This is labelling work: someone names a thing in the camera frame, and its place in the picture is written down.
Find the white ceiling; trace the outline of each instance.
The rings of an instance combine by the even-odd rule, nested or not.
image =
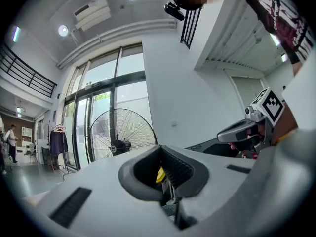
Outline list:
[[[12,112],[16,112],[17,106],[23,107],[21,109],[22,111],[21,114],[24,116],[32,117],[32,118],[35,118],[39,114],[46,111],[46,109],[44,109],[43,107],[33,104],[29,101],[26,101],[1,87],[0,87],[0,106]]]
[[[29,0],[16,18],[15,24],[27,31],[56,60],[62,60],[76,48],[70,35],[61,37],[58,27],[66,25],[71,31],[77,20],[74,11],[92,0]],[[167,0],[107,0],[111,18],[83,32],[74,32],[79,44],[97,34],[139,21],[168,18],[163,5]]]
[[[283,53],[284,49],[275,45],[246,0],[237,0],[207,60],[237,64],[248,71],[268,74],[282,64]]]

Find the dark jacket hanging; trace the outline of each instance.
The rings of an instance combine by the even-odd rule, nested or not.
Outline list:
[[[68,144],[65,133],[63,132],[51,132],[50,133],[50,153],[60,154],[63,152],[68,152]]]

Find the railing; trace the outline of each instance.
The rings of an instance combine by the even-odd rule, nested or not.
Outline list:
[[[0,68],[22,84],[49,98],[57,86],[22,61],[6,44],[0,48]]]
[[[181,35],[181,43],[184,43],[188,49],[191,47],[191,43],[194,37],[194,33],[196,32],[199,14],[201,13],[202,8],[195,11],[186,12],[186,17],[184,20],[182,35]]]

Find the floor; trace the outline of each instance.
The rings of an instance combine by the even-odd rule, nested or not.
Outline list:
[[[16,166],[12,164],[12,171],[3,175],[7,185],[17,198],[33,196],[50,191],[63,181],[63,172],[53,172],[44,165]]]

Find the fan guard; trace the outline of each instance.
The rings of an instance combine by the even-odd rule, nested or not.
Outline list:
[[[157,144],[148,122],[128,109],[101,114],[90,129],[90,141],[95,160]]]

